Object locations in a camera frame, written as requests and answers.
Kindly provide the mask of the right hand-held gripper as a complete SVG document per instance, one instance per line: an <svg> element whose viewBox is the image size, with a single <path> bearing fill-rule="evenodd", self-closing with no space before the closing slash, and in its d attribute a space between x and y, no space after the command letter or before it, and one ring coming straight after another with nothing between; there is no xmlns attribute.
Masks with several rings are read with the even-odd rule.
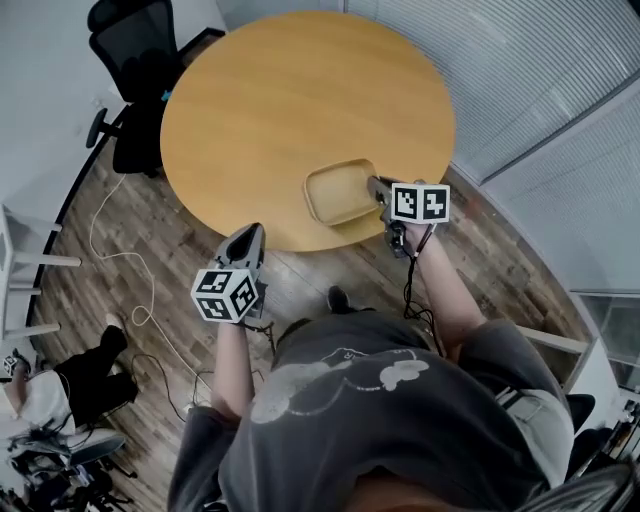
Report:
<svg viewBox="0 0 640 512"><path fill-rule="evenodd" d="M369 176L367 190L382 208L384 239L396 258L414 257L406 238L406 225L426 225L426 236L450 220L450 186L423 181L405 183L386 176Z"/></svg>

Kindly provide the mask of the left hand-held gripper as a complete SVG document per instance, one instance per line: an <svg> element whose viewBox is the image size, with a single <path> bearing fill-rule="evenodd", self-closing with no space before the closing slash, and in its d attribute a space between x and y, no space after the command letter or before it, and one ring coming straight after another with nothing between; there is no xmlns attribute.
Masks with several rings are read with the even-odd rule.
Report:
<svg viewBox="0 0 640 512"><path fill-rule="evenodd" d="M209 266L198 271L190 296L205 321L239 324L262 317L264 244L263 225L248 224L226 238Z"/></svg>

